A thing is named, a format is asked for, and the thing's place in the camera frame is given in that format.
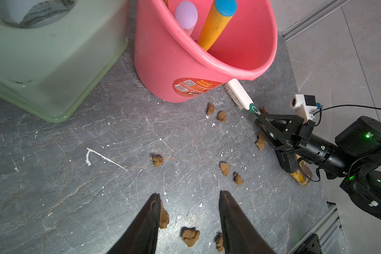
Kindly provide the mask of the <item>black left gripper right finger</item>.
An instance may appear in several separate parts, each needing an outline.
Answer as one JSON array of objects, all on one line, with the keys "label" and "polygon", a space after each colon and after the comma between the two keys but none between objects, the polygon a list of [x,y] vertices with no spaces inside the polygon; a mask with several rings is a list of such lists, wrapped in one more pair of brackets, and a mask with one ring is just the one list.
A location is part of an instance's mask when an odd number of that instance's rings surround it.
[{"label": "black left gripper right finger", "polygon": [[226,254],[274,253],[227,190],[220,192],[219,213]]}]

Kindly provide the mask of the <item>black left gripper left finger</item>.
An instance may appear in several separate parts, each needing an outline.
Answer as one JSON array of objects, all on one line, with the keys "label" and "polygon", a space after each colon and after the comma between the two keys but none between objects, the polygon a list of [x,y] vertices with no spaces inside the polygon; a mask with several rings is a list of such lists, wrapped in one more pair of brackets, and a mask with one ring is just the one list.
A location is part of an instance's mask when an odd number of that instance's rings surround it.
[{"label": "black left gripper left finger", "polygon": [[160,195],[153,193],[109,254],[154,254],[161,214]]}]

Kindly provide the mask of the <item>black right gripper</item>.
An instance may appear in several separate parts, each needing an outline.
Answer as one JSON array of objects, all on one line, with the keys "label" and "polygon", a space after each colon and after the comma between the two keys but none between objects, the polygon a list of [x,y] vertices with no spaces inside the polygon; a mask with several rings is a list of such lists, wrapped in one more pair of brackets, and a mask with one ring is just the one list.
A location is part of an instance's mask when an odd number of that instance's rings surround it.
[{"label": "black right gripper", "polygon": [[288,174],[298,171],[296,151],[314,151],[315,143],[312,132],[315,122],[298,115],[261,114],[256,117],[255,125],[262,133],[270,147],[274,149],[292,149],[292,151],[276,150],[278,161]]}]

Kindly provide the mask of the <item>white cleaning brush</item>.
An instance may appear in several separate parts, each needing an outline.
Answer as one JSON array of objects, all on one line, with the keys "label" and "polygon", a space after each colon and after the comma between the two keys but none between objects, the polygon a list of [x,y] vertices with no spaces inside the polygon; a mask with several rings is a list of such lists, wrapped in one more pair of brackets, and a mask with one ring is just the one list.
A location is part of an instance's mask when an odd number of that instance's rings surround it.
[{"label": "white cleaning brush", "polygon": [[224,84],[224,89],[239,109],[245,109],[256,116],[261,114],[237,79],[232,79]]}]

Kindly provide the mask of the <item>yellow toy trowel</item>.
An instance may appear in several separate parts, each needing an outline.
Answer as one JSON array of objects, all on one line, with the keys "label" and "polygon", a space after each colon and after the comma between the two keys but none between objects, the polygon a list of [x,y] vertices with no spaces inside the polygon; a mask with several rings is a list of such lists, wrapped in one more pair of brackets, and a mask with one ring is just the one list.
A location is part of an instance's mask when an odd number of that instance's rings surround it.
[{"label": "yellow toy trowel", "polygon": [[208,51],[237,11],[236,0],[214,0],[198,41],[199,46]]}]

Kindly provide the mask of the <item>purple trowel pink handle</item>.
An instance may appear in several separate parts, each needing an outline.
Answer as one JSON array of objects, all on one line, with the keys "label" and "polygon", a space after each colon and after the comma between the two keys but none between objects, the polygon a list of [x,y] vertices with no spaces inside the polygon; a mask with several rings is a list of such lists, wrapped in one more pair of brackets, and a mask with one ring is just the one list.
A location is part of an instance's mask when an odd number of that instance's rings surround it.
[{"label": "purple trowel pink handle", "polygon": [[182,1],[175,8],[174,17],[179,26],[191,36],[199,18],[196,6],[190,1]]}]

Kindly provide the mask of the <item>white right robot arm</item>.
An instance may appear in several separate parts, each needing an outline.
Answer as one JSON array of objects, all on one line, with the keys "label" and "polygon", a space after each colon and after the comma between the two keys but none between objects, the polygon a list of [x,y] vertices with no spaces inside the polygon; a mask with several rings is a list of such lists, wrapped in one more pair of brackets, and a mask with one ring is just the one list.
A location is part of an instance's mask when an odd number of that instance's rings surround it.
[{"label": "white right robot arm", "polygon": [[331,143],[313,134],[312,120],[298,115],[258,114],[258,126],[276,151],[282,169],[302,171],[305,161],[324,170],[327,179],[342,178],[340,188],[364,212],[381,220],[381,123],[361,116]]}]

